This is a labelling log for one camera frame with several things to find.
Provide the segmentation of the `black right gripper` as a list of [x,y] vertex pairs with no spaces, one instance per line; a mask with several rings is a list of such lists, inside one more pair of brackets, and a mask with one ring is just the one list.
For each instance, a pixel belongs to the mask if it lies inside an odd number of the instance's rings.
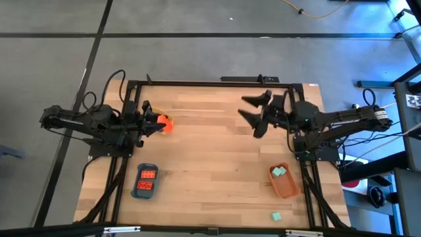
[[259,96],[244,95],[241,97],[243,101],[254,107],[262,106],[260,114],[253,114],[242,109],[237,110],[254,129],[253,136],[255,138],[262,138],[270,125],[274,128],[283,128],[287,133],[291,132],[290,114],[285,111],[285,101],[288,95],[288,91],[279,95],[266,90]]

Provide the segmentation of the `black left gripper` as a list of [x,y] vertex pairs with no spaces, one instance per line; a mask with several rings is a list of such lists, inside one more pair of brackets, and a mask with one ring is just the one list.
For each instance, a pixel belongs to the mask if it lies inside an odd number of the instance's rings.
[[128,101],[124,104],[124,120],[127,131],[136,134],[134,144],[136,147],[143,147],[142,136],[149,137],[155,132],[162,132],[166,126],[165,123],[157,122],[159,113],[151,111],[151,104],[148,100],[142,103],[140,113],[137,109],[138,104],[135,101]]

